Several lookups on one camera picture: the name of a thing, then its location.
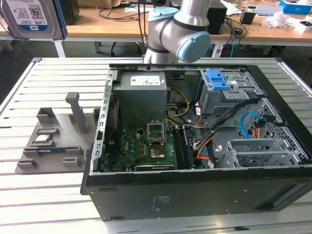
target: floor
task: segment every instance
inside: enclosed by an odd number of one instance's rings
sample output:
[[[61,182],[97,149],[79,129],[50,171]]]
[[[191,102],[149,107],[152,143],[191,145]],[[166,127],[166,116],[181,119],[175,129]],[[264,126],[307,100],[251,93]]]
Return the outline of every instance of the floor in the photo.
[[[49,41],[24,41],[12,42],[13,51],[7,52],[0,46],[0,103],[20,78],[21,74],[28,66],[32,57],[57,57],[54,44]],[[110,57],[111,42],[104,42],[100,47],[101,52],[95,53],[92,42],[66,42],[67,57]],[[242,51],[239,45],[234,47],[233,57],[265,57],[263,55],[264,46],[251,46],[249,51]],[[134,43],[119,42],[114,49],[116,57],[140,57],[137,53],[137,45]],[[229,57],[231,47],[224,48],[222,57]],[[281,57],[308,85],[312,83],[312,48],[288,46],[280,51],[273,50],[269,57]]]

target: white box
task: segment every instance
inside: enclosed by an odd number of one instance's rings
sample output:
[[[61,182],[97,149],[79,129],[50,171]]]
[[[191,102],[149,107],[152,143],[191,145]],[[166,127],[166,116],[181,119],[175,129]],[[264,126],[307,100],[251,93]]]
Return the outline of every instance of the white box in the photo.
[[[300,21],[295,25],[295,29],[299,33],[312,32],[312,23],[310,21]]]
[[[304,20],[312,23],[312,15],[307,15]]]

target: open computer tower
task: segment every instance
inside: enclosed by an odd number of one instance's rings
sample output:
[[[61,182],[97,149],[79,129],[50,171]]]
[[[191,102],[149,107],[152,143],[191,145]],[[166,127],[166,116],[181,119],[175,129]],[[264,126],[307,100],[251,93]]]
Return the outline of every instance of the open computer tower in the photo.
[[[311,139],[257,66],[114,64],[81,193],[105,221],[280,211]]]

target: blue cable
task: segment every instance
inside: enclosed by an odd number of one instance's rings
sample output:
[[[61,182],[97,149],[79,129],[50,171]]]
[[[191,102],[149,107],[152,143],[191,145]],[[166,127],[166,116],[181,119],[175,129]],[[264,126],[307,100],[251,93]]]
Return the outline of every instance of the blue cable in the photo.
[[[232,56],[233,56],[234,42],[235,42],[235,35],[234,35],[234,29],[233,29],[233,28],[232,28],[232,31],[233,31],[233,41],[232,41],[232,51],[231,51],[231,56],[230,56],[230,58],[232,58]]]
[[[240,129],[242,130],[242,134],[244,135],[244,137],[245,137],[246,139],[248,139],[249,136],[248,136],[248,134],[247,134],[247,132],[246,132],[246,130],[245,130],[245,127],[244,127],[244,118],[245,118],[245,116],[248,115],[248,114],[252,114],[257,120],[261,120],[261,118],[260,118],[255,112],[252,112],[252,111],[248,111],[248,112],[246,112],[246,113],[242,116],[242,118],[240,119]]]

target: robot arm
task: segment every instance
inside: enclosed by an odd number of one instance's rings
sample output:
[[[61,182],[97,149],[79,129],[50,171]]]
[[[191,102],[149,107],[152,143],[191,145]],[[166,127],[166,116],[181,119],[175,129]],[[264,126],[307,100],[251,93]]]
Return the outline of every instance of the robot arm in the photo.
[[[207,12],[211,0],[182,0],[180,11],[156,8],[149,13],[148,50],[144,63],[192,63],[210,47]]]

